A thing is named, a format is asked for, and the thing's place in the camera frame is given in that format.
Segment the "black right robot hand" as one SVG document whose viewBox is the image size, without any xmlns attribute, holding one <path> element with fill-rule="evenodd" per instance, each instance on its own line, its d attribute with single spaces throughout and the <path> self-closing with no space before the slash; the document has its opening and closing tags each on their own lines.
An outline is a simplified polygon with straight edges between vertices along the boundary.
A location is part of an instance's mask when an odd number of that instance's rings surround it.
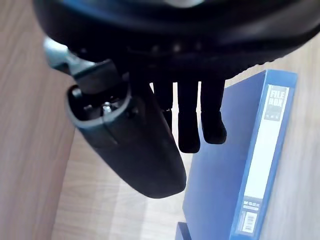
<svg viewBox="0 0 320 240">
<path fill-rule="evenodd" d="M 320 32 L 317 0 L 35 0 L 74 126 L 144 196 L 186 187 L 181 153 L 223 144 L 225 82 Z"/>
</svg>

